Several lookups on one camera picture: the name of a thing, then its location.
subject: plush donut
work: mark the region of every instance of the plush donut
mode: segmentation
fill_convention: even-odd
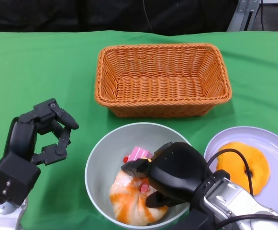
[[[148,185],[147,179],[137,179],[119,171],[110,188],[110,200],[117,221],[124,224],[145,226],[156,222],[168,207],[148,208],[146,198],[156,190]]]
[[[220,150],[224,149],[235,149],[244,155],[252,174],[254,195],[261,193],[270,176],[269,165],[263,153],[242,142],[230,142],[221,147]],[[227,171],[230,174],[230,180],[232,182],[240,185],[249,192],[246,168],[239,155],[234,152],[226,152],[220,155],[217,164],[217,170],[219,169]]]

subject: pink toy food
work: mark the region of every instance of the pink toy food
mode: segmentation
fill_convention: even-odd
[[[153,156],[153,154],[141,147],[135,147],[132,151],[132,153],[130,154],[130,156],[128,157],[128,161],[135,161],[136,159],[139,158],[148,158],[151,159]]]

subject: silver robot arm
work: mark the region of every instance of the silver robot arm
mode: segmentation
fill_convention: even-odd
[[[219,180],[204,197],[205,205],[214,212],[216,223],[247,214],[278,216],[272,208],[259,204],[241,186],[226,178]],[[278,222],[263,219],[246,219],[225,226],[225,230],[278,230]]]

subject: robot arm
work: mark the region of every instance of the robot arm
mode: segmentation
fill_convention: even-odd
[[[187,143],[168,143],[156,151],[151,162],[129,161],[122,170],[148,178],[157,190],[146,199],[147,207],[190,203],[190,213],[172,230],[278,230],[276,211],[232,183],[226,171],[212,173],[200,153]]]
[[[27,208],[27,196],[41,173],[37,165],[64,160],[71,130],[78,128],[54,98],[12,120],[0,160],[0,229],[22,229],[20,220]],[[58,144],[43,147],[40,154],[34,153],[37,134],[49,132],[58,138]]]

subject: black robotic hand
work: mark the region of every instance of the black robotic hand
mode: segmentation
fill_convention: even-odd
[[[205,207],[203,198],[217,181],[230,178],[229,174],[224,170],[212,174],[203,156],[183,142],[165,144],[151,160],[137,159],[121,167],[130,176],[147,178],[157,190],[146,199],[146,206],[171,207],[188,202],[190,215],[171,229],[213,229],[214,214]]]
[[[9,129],[3,158],[0,160],[0,201],[20,206],[36,183],[41,171],[37,165],[49,165],[67,157],[72,129],[78,129],[75,119],[52,98],[15,117]],[[37,134],[52,132],[58,144],[34,153]]]
[[[146,199],[146,206],[171,207],[191,202],[194,191],[204,181],[207,163],[203,156],[187,143],[169,142],[151,160],[137,159],[122,166],[130,176],[148,178],[157,190]]]

